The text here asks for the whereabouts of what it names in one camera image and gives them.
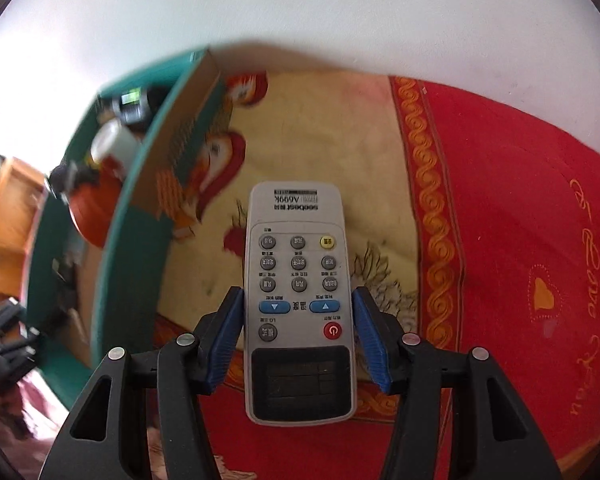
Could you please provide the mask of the pink fluffy rug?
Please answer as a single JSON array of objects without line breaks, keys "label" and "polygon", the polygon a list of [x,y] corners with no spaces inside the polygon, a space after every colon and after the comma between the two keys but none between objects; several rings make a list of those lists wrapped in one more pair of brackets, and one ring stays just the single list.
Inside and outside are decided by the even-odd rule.
[{"label": "pink fluffy rug", "polygon": [[68,413],[38,370],[0,390],[0,448],[23,478],[38,478]]}]

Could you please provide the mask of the black round object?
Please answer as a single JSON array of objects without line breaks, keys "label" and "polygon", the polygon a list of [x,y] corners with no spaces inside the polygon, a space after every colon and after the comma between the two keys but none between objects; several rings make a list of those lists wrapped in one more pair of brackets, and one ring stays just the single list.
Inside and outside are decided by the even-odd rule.
[{"label": "black round object", "polygon": [[111,108],[123,125],[146,130],[154,120],[170,89],[163,86],[136,87],[114,96]]}]

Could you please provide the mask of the wooden bedside cabinet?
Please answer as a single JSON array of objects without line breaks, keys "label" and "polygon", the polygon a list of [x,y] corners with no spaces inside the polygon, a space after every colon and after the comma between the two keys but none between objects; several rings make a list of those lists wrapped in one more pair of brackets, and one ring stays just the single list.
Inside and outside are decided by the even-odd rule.
[{"label": "wooden bedside cabinet", "polygon": [[9,157],[1,164],[0,301],[20,296],[43,190],[42,172],[26,162]]}]

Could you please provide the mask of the teal cardboard box lid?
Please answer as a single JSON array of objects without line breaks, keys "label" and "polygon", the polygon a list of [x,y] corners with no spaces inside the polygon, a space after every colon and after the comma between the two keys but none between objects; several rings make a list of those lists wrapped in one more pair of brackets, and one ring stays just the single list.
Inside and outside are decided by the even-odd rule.
[{"label": "teal cardboard box lid", "polygon": [[204,135],[223,102],[224,81],[207,50],[185,52],[140,68],[100,90],[69,142],[64,159],[82,162],[106,102],[138,87],[159,86],[169,94],[145,134],[116,203],[94,285],[91,333],[80,361],[56,336],[43,340],[41,375],[65,408],[71,408],[106,353],[121,346],[131,353],[152,346],[155,316],[172,220],[158,201],[158,173],[185,180]]}]

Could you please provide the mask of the cream floral blanket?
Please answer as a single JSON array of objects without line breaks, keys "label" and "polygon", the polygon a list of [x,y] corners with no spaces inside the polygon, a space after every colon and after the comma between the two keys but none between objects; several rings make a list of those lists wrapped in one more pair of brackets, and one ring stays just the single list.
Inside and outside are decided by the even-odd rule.
[{"label": "cream floral blanket", "polygon": [[189,173],[155,176],[158,211],[173,223],[155,344],[192,328],[242,281],[249,195],[264,181],[336,185],[352,285],[415,329],[417,230],[389,78],[257,74],[236,79]]}]

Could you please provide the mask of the grey remote control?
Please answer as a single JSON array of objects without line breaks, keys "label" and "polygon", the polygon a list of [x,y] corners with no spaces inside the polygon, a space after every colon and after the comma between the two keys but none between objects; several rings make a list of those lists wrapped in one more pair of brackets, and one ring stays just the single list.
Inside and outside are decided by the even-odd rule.
[{"label": "grey remote control", "polygon": [[246,411],[316,426],[356,409],[351,281],[335,185],[268,181],[250,193],[244,258]]}]

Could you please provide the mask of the white earbuds case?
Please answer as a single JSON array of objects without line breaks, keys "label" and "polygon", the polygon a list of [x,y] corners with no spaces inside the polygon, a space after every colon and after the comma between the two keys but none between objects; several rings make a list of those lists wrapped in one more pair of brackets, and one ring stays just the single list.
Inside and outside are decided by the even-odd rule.
[{"label": "white earbuds case", "polygon": [[108,157],[121,166],[130,166],[140,149],[140,140],[119,119],[111,119],[97,131],[91,145],[94,162],[104,162]]}]

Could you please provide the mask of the red bedspread with hearts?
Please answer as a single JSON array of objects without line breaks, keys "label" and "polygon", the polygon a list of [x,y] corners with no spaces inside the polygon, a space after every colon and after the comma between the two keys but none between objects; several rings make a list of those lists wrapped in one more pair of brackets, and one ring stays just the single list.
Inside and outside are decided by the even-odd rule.
[{"label": "red bedspread with hearts", "polygon": [[516,108],[386,77],[418,240],[408,332],[491,351],[578,478],[600,446],[600,155]]}]

